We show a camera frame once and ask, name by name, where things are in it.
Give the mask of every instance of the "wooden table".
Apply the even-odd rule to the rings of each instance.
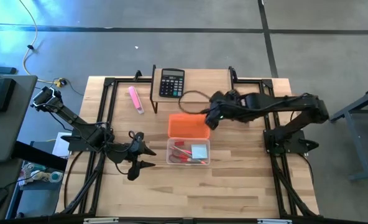
[[[80,116],[87,122],[96,121],[105,77],[89,77]],[[275,96],[291,95],[289,80],[273,78]],[[139,114],[127,92],[135,86],[145,113]],[[258,92],[257,85],[235,84],[240,93]],[[207,167],[170,166],[166,163],[168,115],[179,113],[176,103],[159,105],[154,114],[149,100],[150,83],[120,83],[112,126],[116,141],[129,142],[128,131],[145,133],[147,145],[157,156],[141,156],[155,167],[141,170],[140,177],[128,181],[110,160],[106,160],[97,216],[115,217],[205,217],[205,218],[278,218],[269,156],[264,151],[262,132],[264,120],[248,124],[223,120],[211,132],[211,163]],[[106,103],[104,119],[108,111]],[[186,104],[188,110],[205,105]],[[290,112],[279,113],[286,124]],[[74,155],[70,156],[67,170]],[[84,152],[73,167],[68,183],[70,202],[83,185],[89,153]],[[307,163],[298,155],[288,154],[292,184],[309,208],[318,213],[313,184]],[[126,171],[128,163],[119,164]],[[63,187],[57,211],[63,210]],[[93,187],[87,208],[90,207]],[[285,208],[289,211],[287,193],[283,191]]]

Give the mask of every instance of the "concrete floor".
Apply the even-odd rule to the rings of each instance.
[[[43,26],[262,28],[257,0],[24,3]],[[368,0],[266,0],[264,5],[271,29],[368,29]],[[32,25],[16,0],[0,0],[0,23]],[[0,31],[0,66],[16,67],[24,75],[22,57],[33,36]],[[368,35],[274,34],[271,40],[279,77],[290,79],[294,93],[319,95],[331,114],[368,90]],[[271,77],[263,34],[39,32],[35,47],[38,53],[28,59],[27,68],[42,79],[66,77],[80,92],[90,75],[134,75],[136,70],[150,75],[152,64],[232,65],[240,77]],[[69,88],[62,88],[62,95],[78,113],[82,97]],[[50,115],[28,110],[19,140],[44,141],[58,131],[62,127]],[[320,213],[368,222],[368,180],[347,179],[361,165],[346,124],[310,125],[305,131],[308,139],[320,143],[309,157]]]

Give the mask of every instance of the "clear plastic container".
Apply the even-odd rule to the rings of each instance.
[[[204,114],[171,114],[167,134],[167,164],[207,166],[210,163],[210,128]]]
[[[167,141],[166,162],[171,165],[209,165],[209,139],[170,138]]]

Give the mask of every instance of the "pink highlighter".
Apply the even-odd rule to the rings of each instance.
[[[130,93],[130,97],[132,98],[134,107],[139,112],[139,114],[143,114],[144,113],[144,109],[142,109],[140,98],[139,98],[139,96],[137,94],[137,91],[134,88],[134,86],[130,86],[129,87],[129,93]]]

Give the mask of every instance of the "white cable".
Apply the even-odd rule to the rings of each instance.
[[[34,46],[34,43],[35,43],[35,41],[36,41],[36,39],[37,39],[37,25],[36,25],[36,22],[35,22],[34,17],[33,17],[33,16],[32,16],[32,14],[30,13],[30,11],[28,10],[28,8],[25,6],[25,4],[24,4],[21,0],[19,0],[19,1],[21,2],[22,6],[25,8],[25,10],[28,12],[28,14],[30,15],[30,17],[32,18],[32,21],[34,22],[34,26],[35,26],[35,38],[34,38],[34,40],[32,41],[32,43],[30,43],[30,45],[33,47],[33,46]],[[27,61],[27,56],[28,56],[29,50],[30,50],[30,48],[28,47],[27,52],[25,53],[24,58],[22,59],[22,67],[24,68],[25,72],[26,72],[28,75],[32,75],[32,74],[28,71],[28,69],[27,69],[27,67],[26,67],[26,65],[25,65],[25,63],[26,63],[26,61]],[[54,83],[53,81],[46,81],[46,80],[41,80],[41,79],[38,79],[37,81],[38,81],[38,82],[44,82],[44,83]]]

